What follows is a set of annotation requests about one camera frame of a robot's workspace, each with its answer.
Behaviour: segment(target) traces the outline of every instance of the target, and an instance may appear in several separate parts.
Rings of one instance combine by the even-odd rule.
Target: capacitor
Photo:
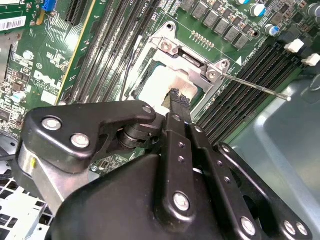
[[[279,28],[277,26],[273,26],[272,24],[268,24],[267,26],[265,26],[264,31],[271,37],[274,37],[279,33]]]
[[[255,3],[250,7],[250,15],[253,17],[261,17],[265,14],[266,7],[264,4]]]
[[[24,53],[22,54],[23,58],[25,60],[31,61],[35,58],[35,55],[32,53],[32,51],[24,51]]]
[[[249,0],[235,0],[235,3],[238,5],[243,5],[249,3]]]
[[[22,101],[24,101],[26,98],[27,98],[27,95],[24,91],[18,91],[12,95],[11,100],[16,104],[19,104]]]
[[[313,3],[309,6],[308,11],[307,11],[308,15],[311,17],[320,17],[320,4],[318,3]]]

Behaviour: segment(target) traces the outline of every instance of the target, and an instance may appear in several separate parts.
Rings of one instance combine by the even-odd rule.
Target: electronic component
[[[313,3],[309,6],[308,11],[307,11],[308,15],[311,17],[320,17],[320,4],[318,3]]]
[[[43,9],[46,12],[51,12],[56,7],[57,0],[44,0]]]
[[[319,32],[318,28],[314,26],[313,28],[311,28],[308,34],[314,38],[317,36],[318,32]]]
[[[300,13],[300,12],[297,12],[293,18],[292,18],[292,21],[294,21],[295,23],[300,23],[301,20],[304,19],[304,16]]]
[[[248,24],[248,25],[246,25],[246,26],[243,28],[242,31],[243,31],[245,34],[248,34],[251,29],[252,29],[252,26]]]
[[[203,21],[203,24],[208,28],[212,28],[215,25],[218,17],[219,15],[216,12],[210,11],[208,16],[206,16],[205,20]]]
[[[224,35],[224,39],[232,43],[235,40],[238,33],[239,33],[239,30],[236,29],[234,26],[232,26]]]
[[[293,42],[290,42],[289,44],[284,46],[284,49],[296,54],[299,52],[299,50],[304,46],[304,42],[300,39],[295,39]]]
[[[16,82],[12,85],[12,91],[13,92],[20,92],[20,91],[23,90],[23,88],[24,88],[24,86],[22,84],[19,84],[19,83],[16,83]]]
[[[10,120],[10,112],[7,112],[0,108],[0,119],[6,122],[9,122]]]
[[[195,19],[199,20],[206,13],[207,9],[208,7],[202,1],[200,1],[199,4],[195,7],[194,11],[192,12],[192,16]]]
[[[228,26],[229,26],[229,22],[227,22],[227,20],[222,18],[218,23],[218,25],[214,28],[214,32],[222,35],[226,31]]]
[[[271,23],[274,25],[279,25],[283,19],[283,15],[279,12],[277,12],[271,19]]]
[[[277,26],[273,26],[272,24],[268,24],[265,26],[264,31],[266,34],[274,37],[279,33],[279,28]]]
[[[248,41],[249,38],[246,35],[240,34],[240,37],[235,41],[234,46],[237,49],[242,49]]]
[[[303,59],[302,62],[311,67],[316,66],[320,62],[320,55],[317,53],[312,54],[307,59]]]
[[[222,2],[216,1],[216,2],[213,4],[212,9],[215,10],[215,11],[218,11],[219,8],[221,7],[221,5],[222,5]]]
[[[235,3],[238,5],[243,5],[249,3],[250,0],[235,0]]]
[[[71,0],[66,12],[65,21],[73,26],[80,24],[88,0]]]
[[[280,13],[284,14],[289,9],[289,5],[284,4],[283,7],[280,9]]]
[[[232,10],[230,8],[227,8],[224,11],[224,14],[222,15],[222,17],[224,17],[225,19],[228,19],[228,17],[232,14]]]
[[[196,0],[183,0],[180,7],[186,12],[189,12],[195,1]]]
[[[243,20],[243,19],[242,19],[241,17],[237,16],[237,17],[235,18],[235,20],[233,21],[233,24],[236,25],[236,26],[238,26],[239,23],[242,22],[242,20]]]
[[[252,17],[261,17],[265,14],[266,10],[267,9],[264,4],[255,3],[250,7],[249,11]]]
[[[24,101],[25,99],[27,98],[27,95],[24,91],[18,91],[16,93],[14,93],[11,97],[11,100],[14,102],[14,103],[21,103],[22,101]]]

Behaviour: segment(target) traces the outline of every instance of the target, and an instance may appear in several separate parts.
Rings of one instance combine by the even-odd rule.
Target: chip
[[[186,12],[189,12],[192,8],[192,5],[195,3],[196,0],[183,0],[181,3],[181,8],[185,10]]]
[[[251,29],[252,29],[252,26],[248,24],[248,25],[246,25],[246,26],[243,28],[242,31],[243,31],[245,34],[248,34]]]
[[[235,20],[233,21],[233,24],[236,25],[236,26],[238,26],[239,23],[242,22],[242,20],[243,20],[243,19],[242,19],[241,17],[237,16],[237,17],[235,18]]]
[[[224,11],[224,14],[222,15],[222,17],[224,17],[225,19],[227,19],[230,15],[232,14],[232,11],[227,8],[225,11]]]
[[[216,2],[213,4],[212,9],[215,10],[215,11],[218,11],[221,5],[222,5],[222,2],[216,1]]]
[[[210,11],[208,16],[206,16],[203,24],[209,28],[212,28],[218,20],[219,15],[214,11]]]
[[[279,25],[284,17],[281,13],[277,12],[271,19],[271,23],[274,25]]]
[[[229,23],[227,22],[227,20],[221,19],[218,25],[215,27],[214,31],[217,34],[222,35],[226,31],[228,26],[229,26]]]
[[[0,108],[0,119],[4,120],[6,122],[9,122],[10,120],[10,112],[7,112]]]
[[[234,46],[237,49],[242,49],[247,42],[249,41],[249,38],[246,35],[241,34],[241,37],[235,42]]]
[[[295,23],[300,23],[302,19],[304,19],[304,16],[300,12],[297,12],[292,18]]]
[[[12,91],[13,92],[20,92],[23,88],[24,88],[24,86],[19,84],[19,83],[14,83],[12,85]]]
[[[239,30],[233,26],[226,32],[224,39],[232,43],[235,40],[238,33],[239,33]]]
[[[284,14],[289,9],[287,4],[284,4],[283,7],[280,9],[280,13]]]
[[[208,7],[203,2],[199,2],[192,13],[192,16],[199,20],[206,13],[207,9]]]
[[[308,34],[314,38],[318,35],[318,32],[319,32],[318,28],[314,26],[313,28],[311,28]]]

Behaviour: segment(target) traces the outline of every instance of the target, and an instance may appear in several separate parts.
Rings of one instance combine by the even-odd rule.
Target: cable
[[[16,158],[16,155],[15,154],[12,154],[12,155],[7,155],[7,156],[0,156],[0,162],[3,162],[3,161],[11,161],[13,159]]]

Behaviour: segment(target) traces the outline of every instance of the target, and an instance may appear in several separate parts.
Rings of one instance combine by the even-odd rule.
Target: green circuit board
[[[0,20],[25,16],[26,23],[21,28],[15,29],[17,31],[24,29],[23,37],[10,48],[6,78],[1,83],[0,127],[18,139],[28,111],[33,108],[58,105],[71,93],[81,69],[85,67],[83,64],[88,58],[90,47],[96,41],[97,31],[102,27],[101,20],[110,11],[116,11],[120,1],[86,1],[81,20],[79,24],[74,25],[66,21],[71,0],[57,0],[54,11],[50,12],[41,10],[44,1],[25,0],[21,1],[25,4],[21,4],[17,0],[7,0],[7,2],[10,1],[13,4],[0,3]],[[152,1],[144,0],[143,2],[148,5]],[[124,20],[131,14],[133,3],[132,0],[125,9]],[[308,6],[313,1],[307,4],[304,0],[262,0],[259,3],[265,4],[266,12],[261,17],[250,15],[250,8],[255,4],[253,0],[244,5],[236,4],[234,0],[195,0],[192,8],[187,11],[181,8],[182,3],[181,0],[159,1],[151,21],[142,33],[141,46],[166,22],[173,21],[177,26],[178,40],[212,63],[221,58],[227,58],[231,62],[228,73],[236,76],[264,42],[272,38],[265,32],[267,24],[277,26],[280,33],[295,27],[299,29],[301,38],[307,38],[312,43],[319,42],[318,26],[314,18],[307,14]],[[195,9],[200,4],[206,6],[206,13],[196,19]],[[224,34],[216,33],[215,27],[207,27],[204,21],[209,11],[214,11],[220,19],[227,21],[228,28],[235,27],[237,33],[246,36],[247,43],[242,47],[236,47],[234,41],[228,40]],[[43,20],[37,22],[41,14]],[[237,24],[234,23],[236,19],[240,19]],[[319,52],[319,44],[313,44],[312,47],[315,47],[315,52]],[[123,73],[124,69],[119,68],[120,64],[115,61],[107,80],[103,83],[101,95],[109,86],[108,79],[111,79],[112,75]],[[104,65],[100,66],[99,74],[104,67]],[[112,92],[113,100],[119,94],[121,84],[120,80],[116,83]],[[21,102],[13,101],[17,92],[23,92],[26,96]],[[90,88],[89,93],[93,92],[94,88]]]

